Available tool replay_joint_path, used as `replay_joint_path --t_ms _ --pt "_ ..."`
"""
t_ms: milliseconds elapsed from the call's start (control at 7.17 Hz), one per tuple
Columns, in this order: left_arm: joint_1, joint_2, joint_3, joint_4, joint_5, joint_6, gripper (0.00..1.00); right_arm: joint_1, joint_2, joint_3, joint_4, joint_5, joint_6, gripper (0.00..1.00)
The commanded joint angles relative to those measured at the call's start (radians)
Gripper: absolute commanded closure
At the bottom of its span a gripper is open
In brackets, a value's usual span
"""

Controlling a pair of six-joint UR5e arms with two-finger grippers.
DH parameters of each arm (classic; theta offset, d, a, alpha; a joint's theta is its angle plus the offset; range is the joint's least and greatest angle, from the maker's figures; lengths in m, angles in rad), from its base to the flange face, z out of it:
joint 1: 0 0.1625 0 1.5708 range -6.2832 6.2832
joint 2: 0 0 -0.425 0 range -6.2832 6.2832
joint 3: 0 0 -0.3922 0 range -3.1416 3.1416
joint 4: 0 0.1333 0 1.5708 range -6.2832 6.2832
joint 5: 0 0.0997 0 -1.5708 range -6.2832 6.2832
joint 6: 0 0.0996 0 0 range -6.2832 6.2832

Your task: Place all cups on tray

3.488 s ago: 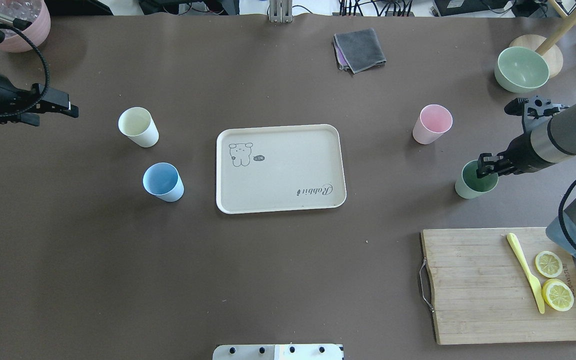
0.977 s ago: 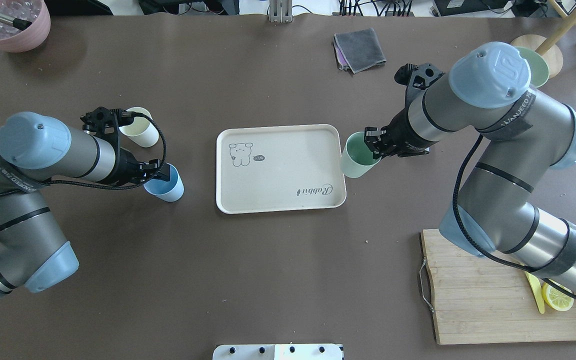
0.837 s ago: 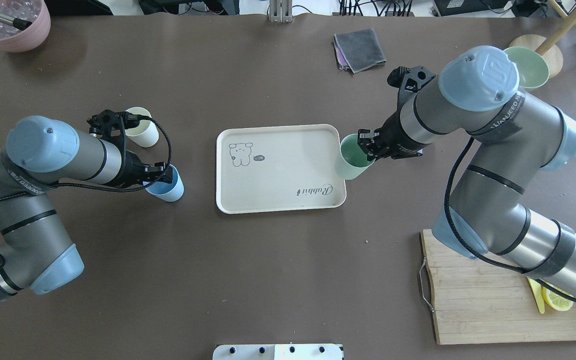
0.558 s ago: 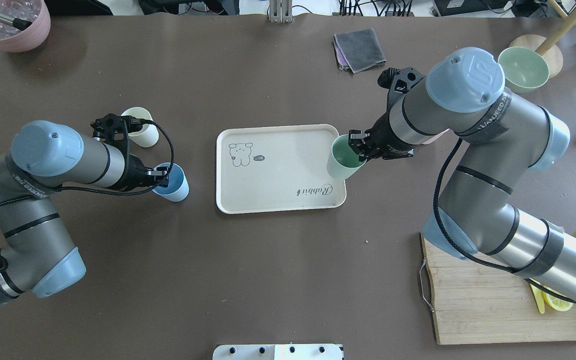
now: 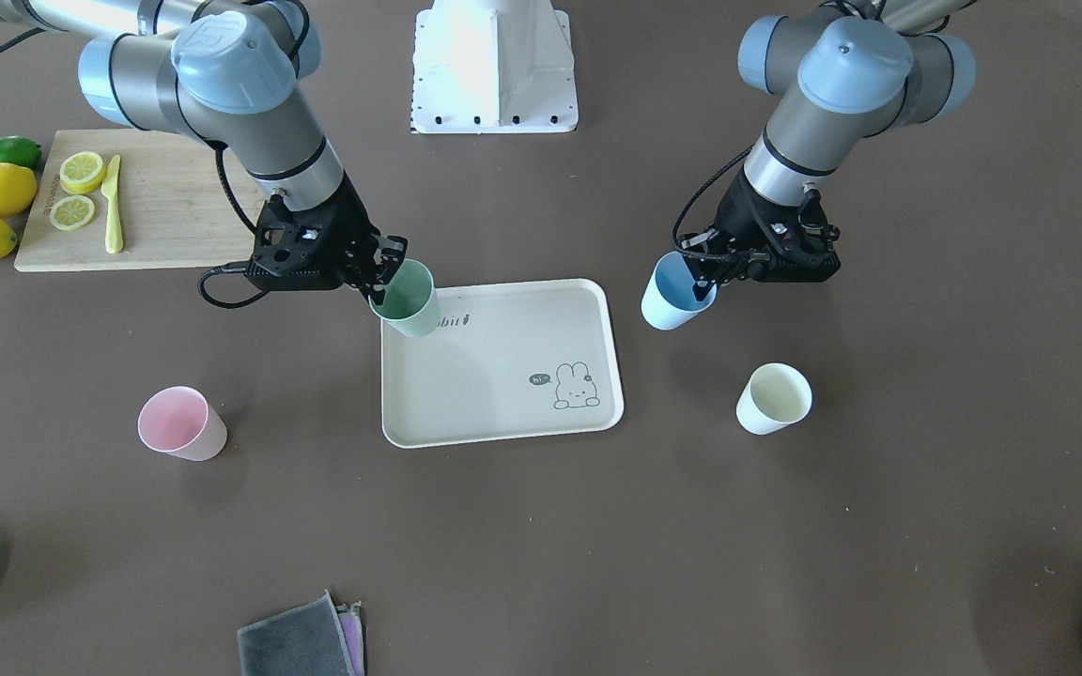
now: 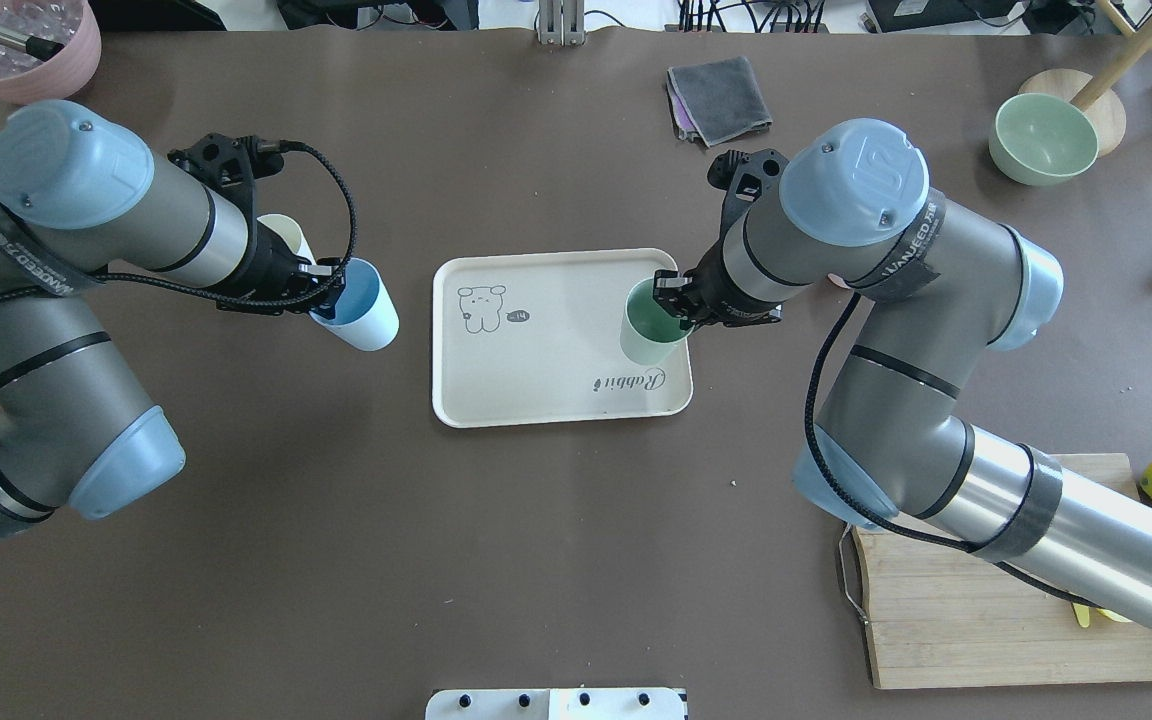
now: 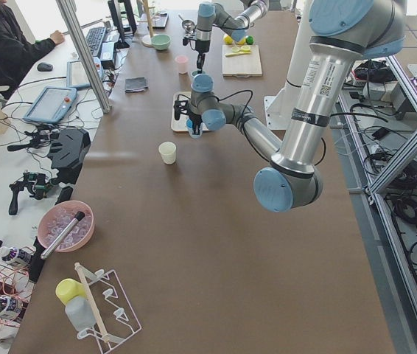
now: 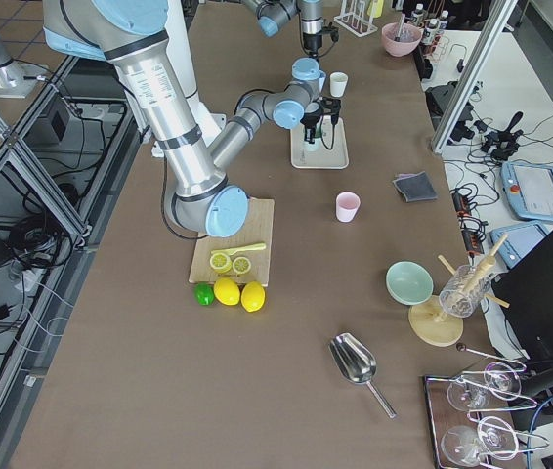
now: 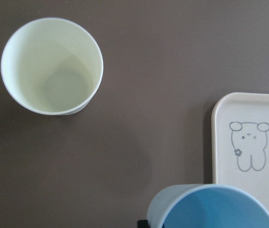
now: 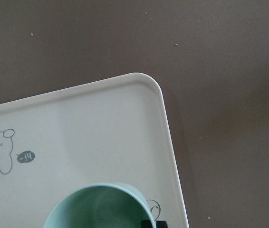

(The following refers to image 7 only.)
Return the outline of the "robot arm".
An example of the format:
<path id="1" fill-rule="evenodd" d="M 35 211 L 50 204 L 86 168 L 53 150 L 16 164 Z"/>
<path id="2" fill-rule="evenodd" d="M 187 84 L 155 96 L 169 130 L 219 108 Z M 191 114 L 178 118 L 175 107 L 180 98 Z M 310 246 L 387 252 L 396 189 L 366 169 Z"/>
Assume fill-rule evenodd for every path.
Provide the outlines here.
<path id="1" fill-rule="evenodd" d="M 197 73 L 201 74 L 206 53 L 211 44 L 213 27 L 219 27 L 234 41 L 241 41 L 247 34 L 250 25 L 264 17 L 270 2 L 268 0 L 242 1 L 245 9 L 232 17 L 219 3 L 203 2 L 199 5 L 195 27 L 195 51 L 197 52 Z"/>
<path id="2" fill-rule="evenodd" d="M 174 104 L 175 115 L 188 116 L 188 131 L 194 137 L 204 128 L 238 128 L 268 162 L 253 181 L 265 209 L 286 212 L 310 204 L 323 189 L 313 158 L 343 82 L 354 62 L 402 49 L 406 12 L 405 1 L 313 1 L 305 8 L 301 21 L 312 30 L 312 56 L 282 138 L 247 105 L 222 103 L 212 78 L 202 72 L 192 81 L 190 98 Z"/>

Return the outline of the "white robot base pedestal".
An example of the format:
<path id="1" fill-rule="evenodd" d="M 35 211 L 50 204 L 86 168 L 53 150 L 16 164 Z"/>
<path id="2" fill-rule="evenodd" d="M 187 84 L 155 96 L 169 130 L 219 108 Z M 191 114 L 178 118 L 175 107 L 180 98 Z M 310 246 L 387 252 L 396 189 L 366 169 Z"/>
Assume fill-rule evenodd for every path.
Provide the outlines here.
<path id="1" fill-rule="evenodd" d="M 264 98 L 266 122 L 270 130 L 287 129 L 311 60 L 312 51 L 309 42 L 313 35 L 308 16 L 304 15 L 296 35 L 285 85 L 276 96 Z"/>

